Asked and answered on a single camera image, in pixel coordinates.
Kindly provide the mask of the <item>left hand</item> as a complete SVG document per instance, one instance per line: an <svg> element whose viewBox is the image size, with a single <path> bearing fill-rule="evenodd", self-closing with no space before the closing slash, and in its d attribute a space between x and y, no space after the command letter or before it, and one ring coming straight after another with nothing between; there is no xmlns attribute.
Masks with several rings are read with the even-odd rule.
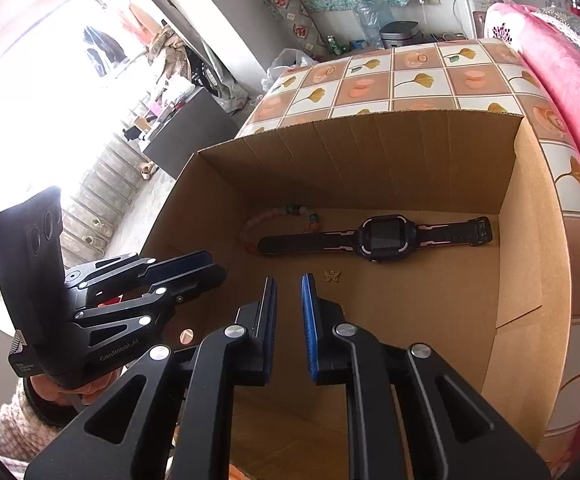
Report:
<svg viewBox="0 0 580 480"><path fill-rule="evenodd" d="M61 387L47 375L37 375L30 378L30 383L35 393L40 399L54 404L67 406L72 404L75 396L78 396L80 402L84 405L90 405L101 396L104 391L116 382L119 378L120 370L108 373L89 384L80 388L69 390Z"/></svg>

